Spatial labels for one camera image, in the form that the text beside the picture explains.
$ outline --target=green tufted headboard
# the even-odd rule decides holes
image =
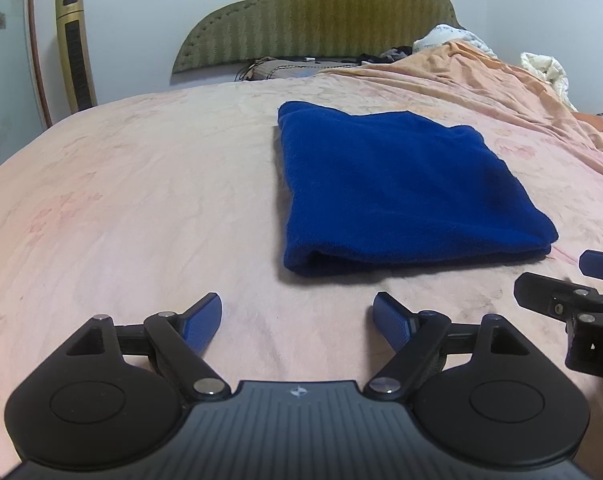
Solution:
[[[172,72],[266,56],[379,54],[439,23],[459,26],[450,0],[245,0],[201,20]]]

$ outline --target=folded blue cloth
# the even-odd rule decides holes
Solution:
[[[470,126],[411,112],[279,110],[292,191],[284,265],[305,276],[435,262],[505,262],[558,238]]]

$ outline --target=triangular cutout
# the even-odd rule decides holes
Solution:
[[[104,352],[104,336],[100,328],[93,326],[66,354],[69,356],[98,355]]]
[[[507,328],[502,326],[493,329],[490,352],[507,355],[528,355],[530,353]]]

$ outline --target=bed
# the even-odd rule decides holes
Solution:
[[[281,263],[290,194],[277,111],[290,100],[475,127],[559,241],[536,263],[296,276]],[[507,317],[589,399],[577,463],[603,480],[603,379],[566,370],[563,327],[512,295],[524,271],[603,293],[603,282],[579,272],[585,249],[603,251],[603,118],[571,113],[540,80],[463,43],[389,65],[86,110],[0,167],[0,474],[18,462],[2,420],[8,395],[97,312],[136,323],[214,291],[224,317],[205,358],[233,387],[241,379],[362,383],[392,355],[370,315],[385,290],[456,322]]]

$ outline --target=gold tower fan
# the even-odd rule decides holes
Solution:
[[[55,0],[57,41],[70,112],[96,106],[88,57],[84,0]]]

